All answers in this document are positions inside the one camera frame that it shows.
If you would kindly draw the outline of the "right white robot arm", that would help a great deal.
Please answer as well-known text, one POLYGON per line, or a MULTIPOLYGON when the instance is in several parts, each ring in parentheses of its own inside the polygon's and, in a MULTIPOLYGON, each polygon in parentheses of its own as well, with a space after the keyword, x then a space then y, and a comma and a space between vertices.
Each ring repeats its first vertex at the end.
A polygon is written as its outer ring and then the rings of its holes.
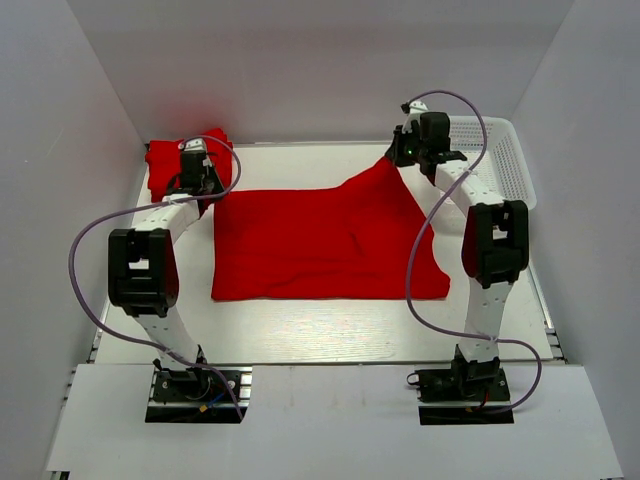
POLYGON ((524 201, 493 192, 472 172, 467 157, 452 149, 447 114, 417 102, 405 110, 407 119, 395 127, 387 155, 397 167, 417 165, 466 219, 461 260, 470 290, 456 352, 465 365, 453 371, 451 384, 459 396, 472 399, 488 385, 482 367, 497 366, 506 300, 529 263, 529 210, 524 201))

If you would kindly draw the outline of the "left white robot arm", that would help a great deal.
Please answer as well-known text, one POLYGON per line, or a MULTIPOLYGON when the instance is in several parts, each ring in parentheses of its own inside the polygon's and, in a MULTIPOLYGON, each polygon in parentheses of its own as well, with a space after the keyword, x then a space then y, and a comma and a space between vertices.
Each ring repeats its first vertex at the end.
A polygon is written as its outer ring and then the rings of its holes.
POLYGON ((153 209, 132 228, 112 231, 108 239, 109 300, 160 346, 160 364, 168 369, 181 369, 183 360, 205 361, 178 312, 174 244, 204 215, 207 202, 201 197, 224 191, 204 141, 195 139, 181 147, 179 171, 166 187, 168 204, 153 209))

